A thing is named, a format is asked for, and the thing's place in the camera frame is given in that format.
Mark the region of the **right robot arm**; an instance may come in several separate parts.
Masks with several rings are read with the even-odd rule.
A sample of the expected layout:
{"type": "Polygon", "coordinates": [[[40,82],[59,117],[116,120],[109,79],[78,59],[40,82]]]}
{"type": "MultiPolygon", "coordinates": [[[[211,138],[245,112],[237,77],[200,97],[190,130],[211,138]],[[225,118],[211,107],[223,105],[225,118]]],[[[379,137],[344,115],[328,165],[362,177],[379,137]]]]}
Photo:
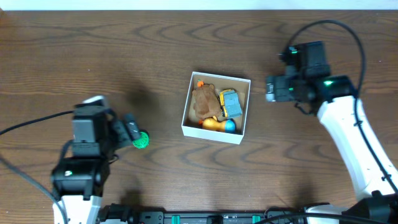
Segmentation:
{"type": "Polygon", "coordinates": [[[266,100],[306,103],[332,137],[349,172],[357,202],[350,208],[329,203],[279,212],[281,222],[397,223],[397,169],[364,112],[359,91],[347,76],[333,77],[322,42],[289,45],[280,55],[285,73],[266,80],[266,100]]]}

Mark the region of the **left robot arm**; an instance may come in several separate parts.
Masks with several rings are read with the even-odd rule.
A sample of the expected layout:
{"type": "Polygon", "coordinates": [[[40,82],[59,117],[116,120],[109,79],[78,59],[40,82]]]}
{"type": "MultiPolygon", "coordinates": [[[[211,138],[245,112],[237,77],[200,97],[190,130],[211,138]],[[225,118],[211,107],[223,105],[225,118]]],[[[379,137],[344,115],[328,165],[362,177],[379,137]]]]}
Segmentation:
{"type": "Polygon", "coordinates": [[[75,105],[73,139],[63,149],[51,181],[55,223],[96,223],[115,152],[141,136],[132,114],[119,119],[101,103],[75,105]]]}

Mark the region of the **yellow grey toy truck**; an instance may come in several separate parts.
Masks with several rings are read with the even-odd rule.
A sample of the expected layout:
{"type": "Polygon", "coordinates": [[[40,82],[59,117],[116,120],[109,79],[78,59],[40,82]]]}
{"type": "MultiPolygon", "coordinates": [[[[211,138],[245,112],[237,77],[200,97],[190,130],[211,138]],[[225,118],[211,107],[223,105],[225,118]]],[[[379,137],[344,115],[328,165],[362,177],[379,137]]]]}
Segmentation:
{"type": "Polygon", "coordinates": [[[232,119],[242,115],[239,96],[234,89],[223,90],[219,93],[221,112],[223,117],[232,119]]]}

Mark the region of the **brown plush capybara toy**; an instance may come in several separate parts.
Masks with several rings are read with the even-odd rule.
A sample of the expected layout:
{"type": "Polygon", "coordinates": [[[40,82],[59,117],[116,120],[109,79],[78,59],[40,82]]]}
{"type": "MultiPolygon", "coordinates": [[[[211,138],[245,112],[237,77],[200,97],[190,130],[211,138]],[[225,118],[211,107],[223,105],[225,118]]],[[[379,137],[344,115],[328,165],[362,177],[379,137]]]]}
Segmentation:
{"type": "Polygon", "coordinates": [[[198,80],[197,87],[192,91],[192,96],[195,100],[193,105],[195,116],[199,120],[221,116],[221,105],[213,84],[198,80]]]}

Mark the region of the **white cardboard box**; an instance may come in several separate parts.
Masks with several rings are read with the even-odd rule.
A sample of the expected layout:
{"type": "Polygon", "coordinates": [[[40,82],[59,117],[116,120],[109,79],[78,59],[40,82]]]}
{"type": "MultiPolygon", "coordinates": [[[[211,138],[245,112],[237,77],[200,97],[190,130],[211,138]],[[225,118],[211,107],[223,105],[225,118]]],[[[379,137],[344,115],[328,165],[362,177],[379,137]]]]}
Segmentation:
{"type": "Polygon", "coordinates": [[[251,81],[249,79],[193,72],[188,87],[187,99],[181,123],[183,135],[193,138],[240,144],[245,134],[250,90],[251,81]],[[236,130],[234,133],[203,129],[198,123],[198,119],[193,110],[194,98],[192,91],[197,87],[199,80],[206,84],[213,84],[217,93],[225,89],[236,90],[239,96],[239,103],[241,105],[243,115],[234,119],[234,123],[236,124],[236,130]]]}

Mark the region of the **orange duck toy blue base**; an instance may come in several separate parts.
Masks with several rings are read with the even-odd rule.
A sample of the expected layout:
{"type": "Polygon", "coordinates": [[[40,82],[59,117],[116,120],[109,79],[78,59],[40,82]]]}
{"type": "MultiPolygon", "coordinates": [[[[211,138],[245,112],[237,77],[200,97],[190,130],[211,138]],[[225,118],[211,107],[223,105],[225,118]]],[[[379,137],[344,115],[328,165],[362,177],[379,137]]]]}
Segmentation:
{"type": "Polygon", "coordinates": [[[214,116],[211,118],[206,118],[204,120],[199,120],[198,124],[201,125],[203,129],[207,129],[210,131],[218,131],[231,134],[234,134],[236,131],[236,124],[232,119],[218,121],[217,117],[214,116]]]}

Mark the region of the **green mesh ball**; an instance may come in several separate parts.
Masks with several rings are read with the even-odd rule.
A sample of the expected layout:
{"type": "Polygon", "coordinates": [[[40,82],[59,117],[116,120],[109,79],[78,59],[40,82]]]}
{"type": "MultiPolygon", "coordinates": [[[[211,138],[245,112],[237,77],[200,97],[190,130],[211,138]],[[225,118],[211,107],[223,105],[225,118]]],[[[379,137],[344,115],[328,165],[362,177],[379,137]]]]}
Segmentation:
{"type": "Polygon", "coordinates": [[[133,140],[132,145],[138,149],[145,149],[149,145],[149,135],[144,131],[141,131],[140,134],[140,138],[133,140]]]}

